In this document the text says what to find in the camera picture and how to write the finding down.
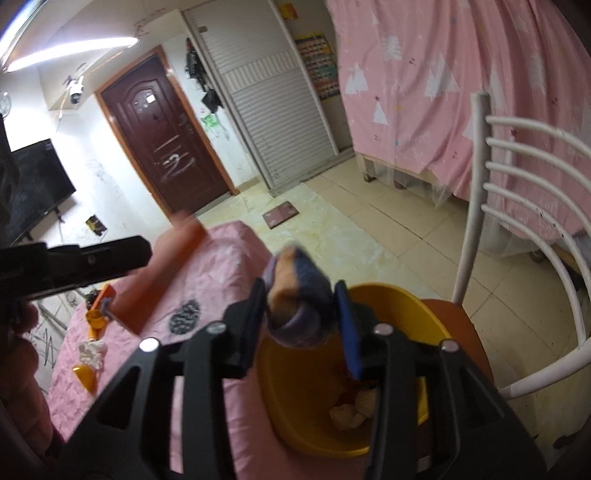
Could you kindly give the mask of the person left hand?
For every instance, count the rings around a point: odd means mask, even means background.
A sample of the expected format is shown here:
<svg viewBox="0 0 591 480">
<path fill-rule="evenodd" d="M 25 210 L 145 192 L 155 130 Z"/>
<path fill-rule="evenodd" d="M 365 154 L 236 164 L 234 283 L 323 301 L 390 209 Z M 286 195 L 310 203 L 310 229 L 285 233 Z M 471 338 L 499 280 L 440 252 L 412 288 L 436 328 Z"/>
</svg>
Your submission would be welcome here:
<svg viewBox="0 0 591 480">
<path fill-rule="evenodd" d="M 38 311 L 30 303 L 11 306 L 1 322 L 1 454 L 39 470 L 47 463 L 54 429 L 35 379 L 38 353 L 24 337 L 37 322 Z"/>
</svg>

